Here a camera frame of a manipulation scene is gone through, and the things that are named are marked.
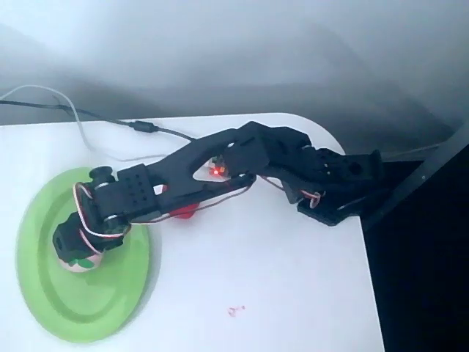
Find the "wire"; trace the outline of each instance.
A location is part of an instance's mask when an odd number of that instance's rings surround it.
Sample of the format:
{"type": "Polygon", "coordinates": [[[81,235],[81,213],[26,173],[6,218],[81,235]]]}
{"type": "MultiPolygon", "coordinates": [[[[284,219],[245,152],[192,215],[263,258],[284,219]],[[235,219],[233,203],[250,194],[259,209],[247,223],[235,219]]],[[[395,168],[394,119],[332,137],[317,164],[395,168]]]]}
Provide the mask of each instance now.
{"type": "Polygon", "coordinates": [[[81,189],[85,193],[85,195],[90,199],[92,199],[92,195],[88,191],[88,189],[84,186],[83,183],[78,182],[78,183],[75,183],[73,185],[73,199],[75,200],[75,205],[76,205],[76,209],[78,211],[78,216],[80,217],[81,224],[83,225],[83,228],[88,233],[90,233],[91,235],[97,236],[97,237],[102,237],[102,238],[118,238],[118,237],[124,236],[125,234],[127,234],[130,231],[130,227],[128,227],[122,233],[113,233],[113,234],[97,233],[97,232],[91,231],[89,229],[88,225],[86,225],[86,221],[85,221],[85,218],[84,218],[84,215],[83,215],[83,209],[81,208],[81,204],[80,204],[80,201],[79,201],[78,195],[77,195],[77,188],[81,189]]]}
{"type": "MultiPolygon", "coordinates": [[[[0,100],[0,104],[1,105],[26,106],[29,108],[39,108],[39,109],[63,110],[67,114],[73,116],[73,114],[70,114],[70,112],[73,112],[72,108],[70,108],[69,106],[63,105],[60,102],[58,102],[56,105],[51,105],[51,104],[24,103],[22,101],[13,101],[13,100],[0,100]]],[[[169,128],[158,127],[152,124],[151,122],[147,122],[147,121],[136,120],[133,122],[125,122],[122,120],[112,120],[102,115],[99,115],[99,114],[96,114],[94,112],[84,110],[84,109],[76,109],[76,111],[79,112],[80,114],[94,117],[96,120],[106,121],[109,123],[113,123],[115,125],[123,125],[123,126],[131,127],[133,130],[138,131],[138,132],[146,132],[146,133],[163,132],[163,133],[172,134],[174,136],[187,139],[190,142],[195,140],[195,138],[190,137],[187,134],[183,134],[181,132],[174,131],[169,128]]]]}
{"type": "MultiPolygon", "coordinates": [[[[1,105],[25,106],[25,107],[29,107],[29,108],[39,108],[39,109],[49,109],[49,110],[62,110],[62,111],[65,111],[67,113],[70,113],[71,111],[73,111],[72,108],[70,108],[69,106],[62,105],[60,103],[55,104],[55,105],[51,105],[51,104],[24,103],[22,101],[13,101],[13,100],[0,100],[0,104],[1,105]]],[[[106,121],[106,122],[113,123],[113,124],[116,124],[116,125],[129,126],[129,122],[125,122],[125,121],[121,121],[121,120],[111,120],[111,119],[108,119],[104,116],[101,116],[101,115],[96,114],[96,113],[91,112],[91,111],[87,111],[87,110],[83,110],[83,109],[76,109],[76,111],[79,112],[80,114],[94,117],[97,120],[106,121]]]]}
{"type": "Polygon", "coordinates": [[[170,134],[173,134],[175,136],[179,136],[179,137],[188,139],[190,141],[194,140],[193,138],[191,138],[189,136],[186,136],[183,133],[173,131],[173,130],[169,130],[167,128],[163,128],[163,129],[159,128],[158,126],[153,125],[151,122],[146,122],[146,121],[125,122],[125,121],[120,121],[120,120],[110,120],[110,119],[106,119],[104,117],[101,117],[98,114],[92,113],[90,111],[77,109],[73,105],[73,102],[71,101],[71,99],[69,99],[68,96],[66,96],[64,93],[59,92],[58,90],[55,90],[55,89],[52,89],[52,88],[49,88],[49,87],[38,86],[38,85],[35,85],[35,84],[25,84],[23,86],[19,86],[19,87],[16,87],[16,88],[10,90],[6,94],[0,96],[0,103],[8,103],[10,105],[28,106],[28,107],[35,107],[35,108],[41,108],[41,109],[61,109],[61,110],[64,110],[66,112],[70,112],[70,110],[71,110],[72,113],[73,113],[73,116],[75,117],[75,120],[78,124],[78,129],[80,131],[81,138],[83,139],[83,142],[86,145],[86,147],[92,152],[102,154],[102,155],[104,155],[108,158],[111,158],[111,159],[115,160],[115,161],[139,161],[139,160],[144,160],[144,159],[148,159],[148,158],[164,158],[164,157],[167,156],[167,154],[154,154],[154,155],[146,155],[146,156],[142,156],[142,157],[138,157],[138,158],[121,159],[121,158],[116,158],[112,155],[109,155],[108,153],[106,153],[104,151],[98,150],[93,145],[91,145],[91,143],[87,139],[85,131],[83,129],[83,125],[80,121],[80,118],[78,117],[78,111],[83,113],[83,114],[87,114],[89,116],[98,118],[100,120],[104,120],[106,122],[114,123],[114,124],[117,124],[117,125],[126,125],[126,126],[129,126],[129,127],[132,127],[136,131],[142,131],[142,132],[147,132],[147,133],[162,131],[164,133],[170,133],[170,134]],[[63,97],[68,102],[70,107],[63,106],[61,104],[43,105],[43,104],[15,102],[15,101],[10,101],[10,100],[4,101],[4,99],[6,97],[10,96],[11,94],[13,94],[13,93],[15,93],[18,90],[23,89],[23,88],[38,88],[38,89],[48,90],[49,92],[52,92],[54,94],[57,94],[57,95],[60,95],[61,97],[63,97]]]}
{"type": "Polygon", "coordinates": [[[399,152],[399,153],[383,153],[383,157],[386,157],[386,158],[394,158],[394,157],[401,156],[401,155],[407,155],[407,154],[412,154],[412,153],[424,152],[425,150],[435,149],[435,148],[438,148],[439,146],[441,146],[441,143],[435,143],[435,144],[427,145],[427,146],[425,146],[425,147],[420,147],[420,148],[416,148],[416,149],[406,150],[406,151],[404,151],[404,152],[399,152]]]}
{"type": "Polygon", "coordinates": [[[85,234],[83,233],[83,231],[81,231],[81,229],[78,229],[78,233],[80,233],[81,239],[88,246],[88,248],[90,248],[95,254],[102,254],[88,241],[88,238],[86,238],[85,234]]]}
{"type": "Polygon", "coordinates": [[[209,205],[204,205],[204,206],[202,206],[202,207],[200,207],[200,208],[197,208],[197,209],[195,209],[195,210],[187,210],[187,211],[183,211],[183,212],[176,211],[176,212],[174,212],[173,214],[168,214],[168,215],[165,215],[165,216],[161,216],[160,218],[155,219],[155,220],[152,220],[152,221],[148,221],[148,222],[131,222],[131,224],[132,224],[132,225],[151,225],[151,224],[157,224],[158,222],[162,222],[162,221],[164,221],[164,220],[173,218],[173,217],[178,216],[178,215],[187,214],[187,213],[195,213],[196,211],[200,211],[200,210],[208,209],[208,208],[211,208],[211,207],[215,207],[216,205],[219,205],[220,203],[223,203],[223,202],[227,201],[227,200],[230,199],[230,198],[234,198],[234,197],[240,196],[241,194],[247,192],[250,188],[251,188],[251,186],[247,186],[247,187],[245,187],[241,192],[237,192],[237,193],[235,193],[235,194],[230,194],[229,196],[224,197],[224,198],[218,200],[217,202],[214,202],[214,203],[209,204],[209,205]]]}
{"type": "Polygon", "coordinates": [[[285,191],[282,186],[279,186],[279,185],[276,184],[275,182],[269,180],[268,177],[261,176],[261,178],[262,178],[265,182],[270,183],[270,184],[271,184],[272,186],[274,186],[275,188],[278,188],[278,189],[281,190],[281,191],[285,191]]]}
{"type": "Polygon", "coordinates": [[[173,136],[178,136],[178,137],[187,139],[187,140],[190,141],[190,142],[196,140],[195,138],[190,137],[190,136],[188,136],[187,134],[183,134],[183,133],[181,133],[181,132],[173,131],[173,130],[170,130],[170,129],[168,129],[168,128],[159,127],[159,131],[160,131],[160,132],[163,132],[163,133],[167,133],[167,134],[172,134],[173,136]]]}
{"type": "Polygon", "coordinates": [[[321,194],[319,192],[314,192],[313,194],[311,194],[307,191],[301,190],[301,193],[310,199],[309,200],[310,209],[315,209],[321,201],[321,194]]]}

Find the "white wall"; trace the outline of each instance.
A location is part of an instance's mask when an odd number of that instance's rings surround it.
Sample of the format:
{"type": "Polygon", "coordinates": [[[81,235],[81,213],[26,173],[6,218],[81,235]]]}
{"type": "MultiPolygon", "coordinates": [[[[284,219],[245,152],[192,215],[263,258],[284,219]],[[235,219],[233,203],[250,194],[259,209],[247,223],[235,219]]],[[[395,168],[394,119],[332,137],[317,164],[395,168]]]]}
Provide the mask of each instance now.
{"type": "Polygon", "coordinates": [[[469,107],[463,0],[2,3],[2,85],[48,81],[116,116],[288,111],[346,147],[405,149],[469,107]]]}

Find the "table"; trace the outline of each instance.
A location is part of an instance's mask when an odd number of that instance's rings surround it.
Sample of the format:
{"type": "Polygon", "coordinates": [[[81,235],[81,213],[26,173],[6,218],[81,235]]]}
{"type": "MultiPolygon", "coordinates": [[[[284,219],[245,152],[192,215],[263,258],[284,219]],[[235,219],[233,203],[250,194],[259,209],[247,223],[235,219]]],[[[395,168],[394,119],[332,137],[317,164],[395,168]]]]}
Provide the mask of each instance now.
{"type": "MultiPolygon", "coordinates": [[[[291,114],[155,119],[204,136],[254,120],[307,133],[315,147],[343,153],[322,127],[291,114]]],[[[94,146],[120,158],[170,153],[186,143],[85,122],[94,146]]],[[[15,272],[15,237],[32,197],[68,169],[136,162],[89,152],[75,123],[0,127],[0,345],[3,351],[75,351],[45,331],[23,302],[15,272]]],[[[285,195],[258,180],[249,192],[190,220],[153,225],[148,289],[132,321],[85,351],[383,351],[358,217],[336,227],[296,211],[285,195]],[[231,307],[239,309],[233,318],[231,307]]]]}

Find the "black robotic arm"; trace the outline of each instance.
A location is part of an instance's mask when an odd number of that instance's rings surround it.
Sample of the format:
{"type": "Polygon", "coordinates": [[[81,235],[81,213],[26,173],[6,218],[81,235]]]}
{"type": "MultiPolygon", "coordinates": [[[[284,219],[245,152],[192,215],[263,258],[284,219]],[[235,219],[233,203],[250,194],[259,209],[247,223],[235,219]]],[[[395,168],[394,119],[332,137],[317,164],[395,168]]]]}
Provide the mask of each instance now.
{"type": "Polygon", "coordinates": [[[196,139],[153,164],[120,170],[117,179],[109,166],[93,169],[92,181],[74,188],[78,212],[57,227],[55,250],[66,263],[108,251],[122,244],[130,223],[248,188],[257,175],[278,178],[298,211],[330,226],[359,215],[383,194],[379,152],[339,155],[315,149],[306,134],[292,128],[249,122],[196,139]],[[195,180],[196,170],[212,158],[226,181],[195,180]],[[160,185],[166,191],[155,194],[160,185]],[[321,196],[314,207],[312,194],[321,196]]]}

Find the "green paper plate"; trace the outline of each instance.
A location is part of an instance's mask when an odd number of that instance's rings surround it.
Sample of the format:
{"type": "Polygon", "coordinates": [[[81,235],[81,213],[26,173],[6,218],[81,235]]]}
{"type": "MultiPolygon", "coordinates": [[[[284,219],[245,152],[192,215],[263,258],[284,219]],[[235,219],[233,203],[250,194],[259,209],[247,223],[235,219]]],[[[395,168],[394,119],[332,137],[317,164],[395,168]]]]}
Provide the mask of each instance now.
{"type": "Polygon", "coordinates": [[[18,281],[26,304],[45,329],[71,342],[100,340],[122,327],[139,304],[149,269],[143,226],[105,253],[95,270],[75,274],[60,266],[53,231],[76,211],[72,185],[89,180],[88,172],[73,169],[47,183],[26,211],[18,235],[18,281]]]}

